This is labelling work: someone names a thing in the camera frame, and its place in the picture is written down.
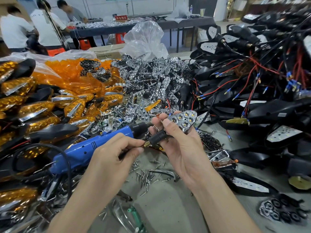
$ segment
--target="white wall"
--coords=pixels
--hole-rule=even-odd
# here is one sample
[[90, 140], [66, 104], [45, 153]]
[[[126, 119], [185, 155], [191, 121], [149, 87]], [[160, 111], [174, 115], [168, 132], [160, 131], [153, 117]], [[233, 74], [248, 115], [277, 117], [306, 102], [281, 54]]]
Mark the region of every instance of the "white wall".
[[[57, 0], [47, 0], [52, 6], [52, 12], [62, 20], [68, 21], [66, 14], [58, 9]], [[78, 8], [85, 16], [92, 18], [102, 18], [106, 15], [119, 14], [127, 15], [126, 4], [128, 3], [128, 13], [132, 15], [131, 0], [65, 0], [69, 5]], [[189, 0], [133, 0], [135, 15], [165, 13], [173, 11], [175, 6]]]
[[217, 0], [216, 9], [214, 13], [215, 21], [222, 21], [225, 18], [227, 8], [227, 0]]

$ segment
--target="red stool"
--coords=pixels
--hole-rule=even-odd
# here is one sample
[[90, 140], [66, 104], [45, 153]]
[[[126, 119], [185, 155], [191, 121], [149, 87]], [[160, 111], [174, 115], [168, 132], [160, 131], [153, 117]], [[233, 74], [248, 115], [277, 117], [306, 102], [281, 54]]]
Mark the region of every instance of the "red stool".
[[59, 48], [59, 49], [55, 49], [55, 50], [48, 50], [48, 54], [49, 56], [56, 56], [58, 55], [59, 53], [62, 53], [62, 52], [65, 52], [65, 49], [64, 48]]
[[88, 50], [91, 48], [89, 40], [79, 40], [81, 50]]
[[122, 41], [122, 39], [121, 39], [121, 35], [123, 36], [123, 38], [124, 38], [124, 35], [125, 35], [126, 33], [116, 33], [116, 43], [117, 44], [121, 44], [121, 43], [125, 43], [124, 41]]

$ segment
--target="red sign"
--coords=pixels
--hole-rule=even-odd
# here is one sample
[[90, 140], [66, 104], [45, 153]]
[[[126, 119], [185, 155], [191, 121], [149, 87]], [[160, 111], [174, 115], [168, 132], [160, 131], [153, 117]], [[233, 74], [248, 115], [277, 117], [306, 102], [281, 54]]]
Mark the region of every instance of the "red sign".
[[115, 19], [116, 20], [127, 20], [127, 15], [116, 15]]

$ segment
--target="gray t-shirt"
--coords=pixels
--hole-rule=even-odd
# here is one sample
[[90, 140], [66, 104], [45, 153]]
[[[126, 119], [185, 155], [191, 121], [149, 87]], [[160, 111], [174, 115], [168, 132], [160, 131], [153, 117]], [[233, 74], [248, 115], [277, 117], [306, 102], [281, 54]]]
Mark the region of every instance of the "gray t-shirt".
[[67, 14], [70, 21], [81, 21], [83, 22], [83, 18], [85, 18], [84, 14], [79, 11], [77, 8], [72, 8], [72, 13]]

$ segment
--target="right hand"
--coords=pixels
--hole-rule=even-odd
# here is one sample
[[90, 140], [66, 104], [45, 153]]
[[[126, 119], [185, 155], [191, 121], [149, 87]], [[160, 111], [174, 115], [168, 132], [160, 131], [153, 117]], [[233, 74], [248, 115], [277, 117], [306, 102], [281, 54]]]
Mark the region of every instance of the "right hand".
[[[188, 134], [183, 133], [179, 127], [167, 119], [167, 114], [160, 114], [159, 118], [152, 119], [153, 125], [159, 130], [165, 128], [165, 131], [173, 138], [168, 141], [160, 141], [169, 161], [187, 187], [196, 193], [200, 187], [210, 178], [210, 173], [216, 172], [212, 167], [206, 153], [204, 152], [200, 136], [193, 126], [188, 130]], [[150, 127], [152, 135], [157, 131]]]

